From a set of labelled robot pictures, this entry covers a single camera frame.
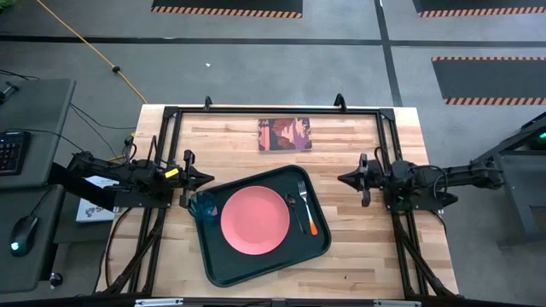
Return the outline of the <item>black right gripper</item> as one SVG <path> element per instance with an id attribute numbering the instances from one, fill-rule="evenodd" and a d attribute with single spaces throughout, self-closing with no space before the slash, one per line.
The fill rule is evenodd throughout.
<path id="1" fill-rule="evenodd" d="M 338 176 L 342 183 L 356 189 L 361 190 L 363 185 L 363 207 L 368 207 L 371 203 L 370 189 L 383 189 L 386 186 L 386 167 L 377 159 L 368 159 L 367 154 L 362 153 L 360 156 L 360 167 L 354 171 Z"/>

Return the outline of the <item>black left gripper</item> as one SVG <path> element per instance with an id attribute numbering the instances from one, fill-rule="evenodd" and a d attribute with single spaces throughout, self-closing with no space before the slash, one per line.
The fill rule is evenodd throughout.
<path id="1" fill-rule="evenodd" d="M 189 200 L 189 191 L 191 187 L 197 190 L 201 186 L 212 182 L 214 176 L 198 171 L 194 168 L 194 176 L 199 177 L 192 179 L 191 169 L 195 162 L 195 154 L 191 150 L 183 152 L 184 167 L 178 165 L 168 165 L 164 171 L 164 178 L 170 189 L 181 189 L 182 193 L 179 198 L 179 205 L 182 208 L 187 208 Z"/>

